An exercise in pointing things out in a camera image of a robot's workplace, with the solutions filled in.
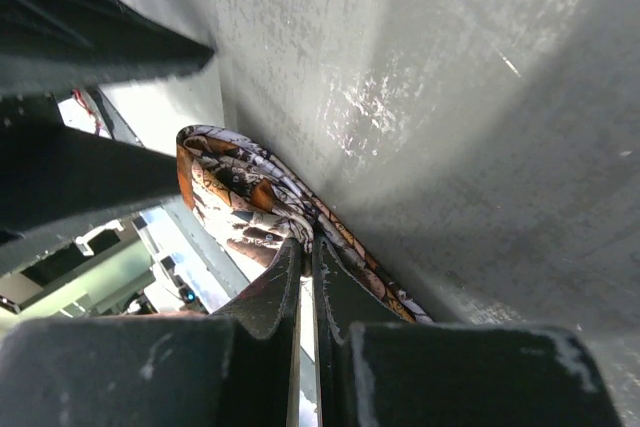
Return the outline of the brown floral patterned tie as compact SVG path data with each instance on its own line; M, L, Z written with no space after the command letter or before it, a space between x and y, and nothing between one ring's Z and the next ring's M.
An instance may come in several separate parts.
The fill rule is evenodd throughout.
M208 125L176 136L183 201L231 258L258 274L293 238L310 253L324 235L346 270L386 307L409 322L430 316L398 285L339 218L275 154L237 132Z

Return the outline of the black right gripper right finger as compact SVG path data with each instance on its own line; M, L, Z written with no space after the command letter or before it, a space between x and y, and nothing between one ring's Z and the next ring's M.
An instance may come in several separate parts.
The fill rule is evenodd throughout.
M312 272L320 319L335 344L344 343L354 322L402 322L346 270L333 244L323 235L314 239Z

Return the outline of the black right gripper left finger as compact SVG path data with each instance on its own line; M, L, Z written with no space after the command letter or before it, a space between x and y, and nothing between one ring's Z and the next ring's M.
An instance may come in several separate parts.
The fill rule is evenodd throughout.
M285 319L295 316L301 264L302 246L286 239L271 265L214 316L238 321L256 339L271 338Z

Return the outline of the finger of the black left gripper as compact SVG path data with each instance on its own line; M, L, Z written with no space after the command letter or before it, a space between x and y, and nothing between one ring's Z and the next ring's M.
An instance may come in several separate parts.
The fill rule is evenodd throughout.
M176 160L64 126L1 132L1 272L179 193Z
M188 76L211 47L119 0L1 0L1 94Z

